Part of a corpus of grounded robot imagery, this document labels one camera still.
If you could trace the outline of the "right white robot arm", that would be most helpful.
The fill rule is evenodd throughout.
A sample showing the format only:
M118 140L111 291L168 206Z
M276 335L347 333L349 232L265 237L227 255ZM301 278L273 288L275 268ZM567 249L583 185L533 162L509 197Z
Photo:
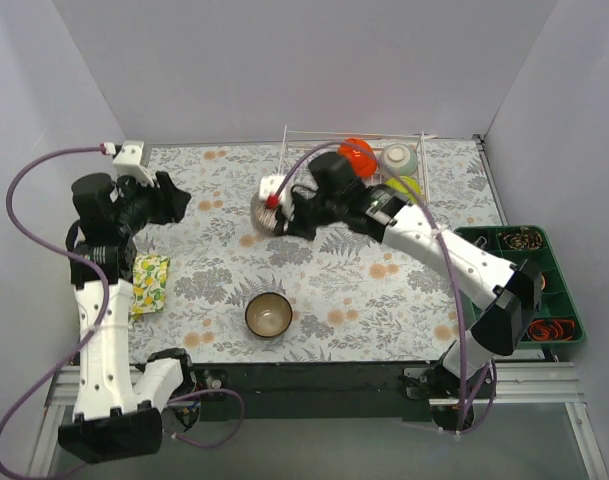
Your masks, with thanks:
M366 185L338 153L315 157L308 170L314 188L284 178L268 194L267 206L277 211L276 234L313 239L319 227L342 223L444 276L457 303L468 297L481 309L472 326L461 327L435 369L444 395L463 395L473 375L494 357L514 352L541 308L542 272L536 262L516 264L480 249L437 224L421 201L385 184Z

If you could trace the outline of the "beige dark rimmed bowl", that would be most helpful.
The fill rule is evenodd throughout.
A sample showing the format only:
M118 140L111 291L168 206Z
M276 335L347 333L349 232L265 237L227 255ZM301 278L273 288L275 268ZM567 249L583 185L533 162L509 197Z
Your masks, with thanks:
M245 309L245 323L259 338L282 335L291 325L293 309L289 301L276 292L265 292L252 298Z

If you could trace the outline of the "lime green bowl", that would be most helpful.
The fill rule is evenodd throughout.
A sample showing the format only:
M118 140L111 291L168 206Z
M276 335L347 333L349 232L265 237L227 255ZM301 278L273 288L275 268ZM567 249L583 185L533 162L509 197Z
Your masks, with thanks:
M420 184L412 177L391 177L385 181L385 185L399 192L410 202L415 202L417 198L425 200Z

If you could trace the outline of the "orange red bowl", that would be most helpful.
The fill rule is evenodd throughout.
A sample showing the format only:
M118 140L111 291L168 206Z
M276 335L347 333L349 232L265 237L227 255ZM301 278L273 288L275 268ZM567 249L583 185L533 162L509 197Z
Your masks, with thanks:
M371 146L362 139L349 137L337 149L360 178L369 178L377 170L377 159Z

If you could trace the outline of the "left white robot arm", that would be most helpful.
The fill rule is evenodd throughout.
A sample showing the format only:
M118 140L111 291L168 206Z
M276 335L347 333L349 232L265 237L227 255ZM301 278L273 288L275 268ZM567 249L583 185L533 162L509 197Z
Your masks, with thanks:
M197 386L183 348L149 356L131 380L128 326L134 299L134 236L149 224L180 222L191 200L170 176L150 185L134 177L86 175L71 187L78 213L65 245L78 306L80 382L71 424L58 430L59 446L88 464L156 453L162 412L171 398L189 398Z

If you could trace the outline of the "pale green celadon bowl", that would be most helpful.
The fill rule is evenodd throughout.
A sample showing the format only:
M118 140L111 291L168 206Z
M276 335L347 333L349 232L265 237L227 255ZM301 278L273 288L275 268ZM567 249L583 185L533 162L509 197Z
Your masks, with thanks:
M405 144L387 146L380 154L379 160L387 168L400 176L413 176L419 166L415 150Z

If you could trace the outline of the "white wire dish rack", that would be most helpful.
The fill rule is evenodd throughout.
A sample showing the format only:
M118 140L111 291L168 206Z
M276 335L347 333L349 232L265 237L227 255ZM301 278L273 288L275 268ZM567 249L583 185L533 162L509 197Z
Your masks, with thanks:
M326 150L336 150L340 146L340 143L349 137L359 138L367 142L373 149L377 160L379 160L381 152L389 145L405 144L413 148L417 154L419 166L417 172L409 177L418 181L425 201L430 200L429 177L426 166L426 148L427 142L435 139L436 136L426 135L424 132L391 134L350 131L306 131L290 129L288 126L285 126L276 173L278 175L285 175L306 151L314 149L317 145L331 142L330 146L316 151L308 158L291 178L292 183L311 184L312 177L305 171L305 167L308 163Z

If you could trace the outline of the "grey geometric patterned bowl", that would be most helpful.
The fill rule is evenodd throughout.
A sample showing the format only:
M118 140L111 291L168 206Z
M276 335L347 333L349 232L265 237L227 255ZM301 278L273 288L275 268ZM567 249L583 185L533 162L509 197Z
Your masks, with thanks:
M250 215L253 228L264 236L279 237L286 234L293 217L293 205L289 194L280 195L278 206L270 209L258 193L251 198Z

